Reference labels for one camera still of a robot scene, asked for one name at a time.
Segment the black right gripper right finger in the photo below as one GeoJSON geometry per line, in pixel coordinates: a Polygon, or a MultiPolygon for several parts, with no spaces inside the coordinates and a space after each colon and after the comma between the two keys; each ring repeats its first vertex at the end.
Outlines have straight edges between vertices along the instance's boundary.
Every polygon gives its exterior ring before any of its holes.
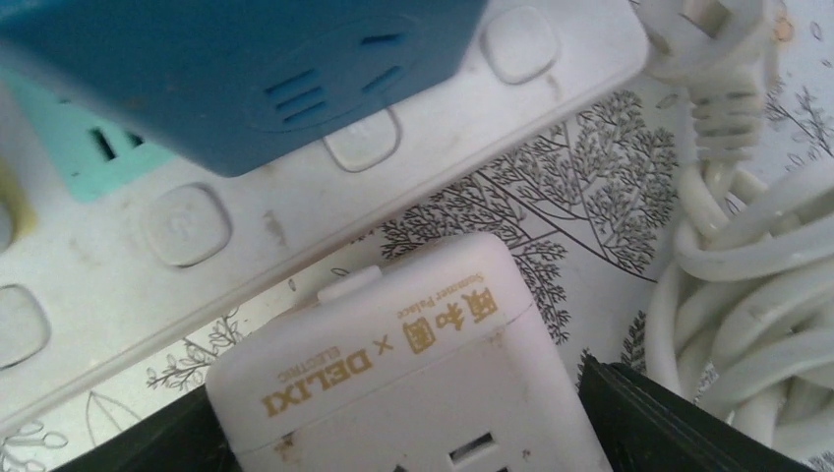
{"type": "Polygon", "coordinates": [[[623,363],[587,356],[578,395],[615,471],[808,471],[623,363]]]}

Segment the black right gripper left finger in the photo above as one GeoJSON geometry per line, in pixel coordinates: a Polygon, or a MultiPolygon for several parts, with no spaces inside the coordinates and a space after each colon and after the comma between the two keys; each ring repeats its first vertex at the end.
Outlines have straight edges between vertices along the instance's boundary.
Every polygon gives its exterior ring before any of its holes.
{"type": "Polygon", "coordinates": [[[60,471],[239,471],[204,387],[183,395],[60,471]]]}

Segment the white multicolour power strip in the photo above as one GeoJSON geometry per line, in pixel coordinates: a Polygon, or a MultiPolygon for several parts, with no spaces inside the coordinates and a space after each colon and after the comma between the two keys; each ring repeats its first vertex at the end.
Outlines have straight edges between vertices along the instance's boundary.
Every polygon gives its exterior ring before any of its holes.
{"type": "Polygon", "coordinates": [[[643,68],[627,1],[482,1],[456,73],[215,174],[1,62],[1,431],[247,301],[643,68]]]}

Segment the white cube adapter with cord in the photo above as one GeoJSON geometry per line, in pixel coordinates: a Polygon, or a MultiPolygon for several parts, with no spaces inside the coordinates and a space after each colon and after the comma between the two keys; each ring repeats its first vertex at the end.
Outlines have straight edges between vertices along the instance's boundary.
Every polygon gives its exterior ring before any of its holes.
{"type": "Polygon", "coordinates": [[[322,289],[206,390],[245,471],[607,471],[514,257],[447,237],[322,289]]]}

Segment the blue cube socket adapter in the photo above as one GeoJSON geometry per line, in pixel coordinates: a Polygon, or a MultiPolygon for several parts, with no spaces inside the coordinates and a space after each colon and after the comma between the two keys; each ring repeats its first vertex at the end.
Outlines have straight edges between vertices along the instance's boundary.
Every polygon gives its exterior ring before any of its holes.
{"type": "Polygon", "coordinates": [[[482,1],[5,1],[1,62],[215,174],[452,77],[482,1]]]}

